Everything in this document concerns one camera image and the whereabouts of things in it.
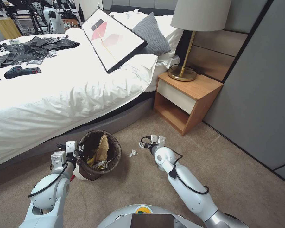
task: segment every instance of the pillow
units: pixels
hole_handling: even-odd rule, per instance
[[[141,50],[141,54],[161,55],[171,50],[166,38],[163,36],[157,26],[157,21],[154,13],[139,22],[134,28],[133,32],[144,38],[148,45]]]
[[[134,27],[133,25],[136,25],[141,20],[146,18],[148,15],[144,13],[132,13],[130,17],[128,18],[129,22],[128,28]],[[173,15],[163,15],[163,16],[155,16],[155,19],[157,21],[157,25],[163,36],[166,38],[171,50],[163,55],[158,56],[158,62],[161,62],[167,69],[169,69],[172,58],[175,55],[176,47],[181,39],[181,36],[183,35],[183,30],[172,27],[171,21],[172,21]]]
[[[124,12],[124,13],[117,13],[117,12],[110,12],[109,15],[113,16],[114,19],[118,20],[120,23],[122,23],[124,26],[128,27],[129,29],[134,28],[136,24],[134,24],[129,18],[138,13],[139,9],[135,9],[134,11]]]

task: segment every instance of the tripod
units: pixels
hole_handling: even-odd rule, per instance
[[[26,4],[27,4],[27,6],[28,6],[28,12],[29,12],[28,14],[29,14],[29,16],[30,16],[31,19],[32,19],[32,23],[33,23],[35,35],[38,35],[38,34],[39,34],[36,24],[38,25],[38,27],[39,27],[39,29],[40,29],[40,32],[41,32],[42,34],[44,34],[44,32],[43,32],[43,30],[42,30],[42,28],[41,28],[41,25],[39,24],[39,21],[37,20],[36,15],[34,14],[34,12],[36,11],[36,9],[35,9],[32,5],[28,4],[27,2],[26,2]]]
[[[17,18],[14,15],[14,12],[17,14],[17,9],[13,6],[6,6],[2,0],[0,0],[0,11],[2,12],[4,17],[10,17],[14,23],[16,28],[18,29],[19,33],[23,36],[21,29],[19,28],[20,23],[18,22]]]

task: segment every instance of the lamp stem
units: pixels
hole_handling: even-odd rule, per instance
[[[186,53],[186,57],[185,57],[185,60],[184,60],[184,64],[181,67],[180,78],[183,76],[183,73],[185,71],[187,59],[188,59],[189,53],[191,51],[191,47],[192,47],[192,44],[193,44],[194,37],[195,37],[195,31],[192,31],[192,35],[191,35],[191,39],[190,39],[190,42],[189,42],[188,50],[187,50],[187,53]]]

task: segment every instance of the brass lamp base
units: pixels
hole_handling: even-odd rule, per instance
[[[192,70],[187,70],[182,66],[174,67],[168,70],[168,75],[178,81],[193,81],[196,79],[197,73]]]

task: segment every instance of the red shape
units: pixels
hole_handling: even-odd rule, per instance
[[[97,29],[94,30],[91,40],[98,39],[105,35],[105,29],[107,28],[107,23],[104,22]]]
[[[75,175],[71,176],[70,182],[75,178]]]
[[[105,46],[112,46],[112,45],[115,45],[117,44],[117,41],[119,39],[120,35],[119,34],[111,34],[108,38],[106,38],[104,40],[104,45]]]

